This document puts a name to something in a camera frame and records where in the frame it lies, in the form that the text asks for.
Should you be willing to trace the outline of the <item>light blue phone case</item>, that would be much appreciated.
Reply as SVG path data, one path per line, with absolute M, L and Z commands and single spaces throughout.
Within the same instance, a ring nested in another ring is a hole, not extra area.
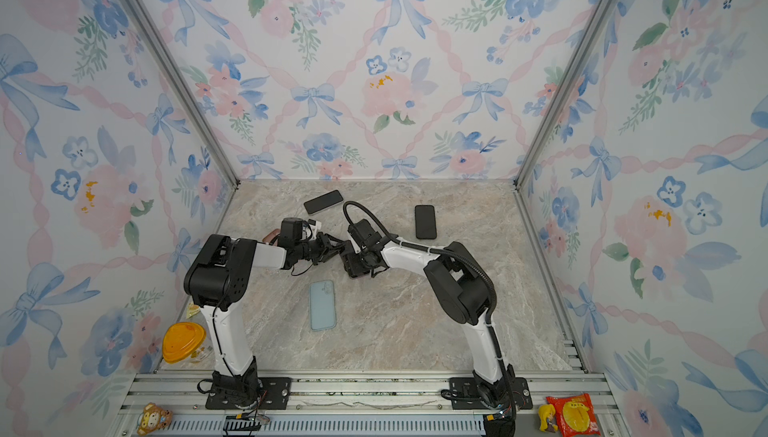
M 310 328 L 319 332 L 336 326 L 334 283 L 330 280 L 312 283 L 309 289 Z

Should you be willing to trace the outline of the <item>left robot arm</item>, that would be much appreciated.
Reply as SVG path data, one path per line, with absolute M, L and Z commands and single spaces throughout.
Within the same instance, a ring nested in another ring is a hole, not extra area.
M 259 376 L 246 336 L 242 303 L 254 269 L 291 272 L 307 262 L 324 263 L 341 253 L 345 242 L 320 230 L 314 220 L 286 218 L 266 241 L 213 234 L 187 270 L 184 291 L 203 314 L 211 335 L 214 368 L 208 410 L 284 410 L 291 393 L 289 377 Z

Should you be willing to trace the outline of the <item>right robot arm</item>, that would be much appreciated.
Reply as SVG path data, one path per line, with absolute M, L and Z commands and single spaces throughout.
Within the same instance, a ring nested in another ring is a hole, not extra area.
M 348 226 L 342 261 L 352 277 L 404 270 L 426 278 L 442 311 L 461 326 L 472 355 L 473 383 L 453 385 L 441 397 L 453 403 L 513 413 L 523 407 L 513 368 L 505 361 L 493 324 L 497 295 L 482 267 L 458 242 L 430 247 L 408 242 L 363 219 Z

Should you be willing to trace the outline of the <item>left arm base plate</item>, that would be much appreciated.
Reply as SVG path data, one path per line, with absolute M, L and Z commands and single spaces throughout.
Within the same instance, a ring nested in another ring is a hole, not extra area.
M 206 410 L 285 410 L 291 395 L 289 377 L 259 378 L 254 382 L 236 382 L 224 376 L 207 392 Z

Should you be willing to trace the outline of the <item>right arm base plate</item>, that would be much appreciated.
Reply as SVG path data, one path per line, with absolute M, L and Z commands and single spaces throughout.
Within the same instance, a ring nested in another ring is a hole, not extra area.
M 528 382 L 522 377 L 502 378 L 496 384 L 475 377 L 453 377 L 440 395 L 451 402 L 453 410 L 506 411 L 512 406 L 532 410 L 534 406 Z

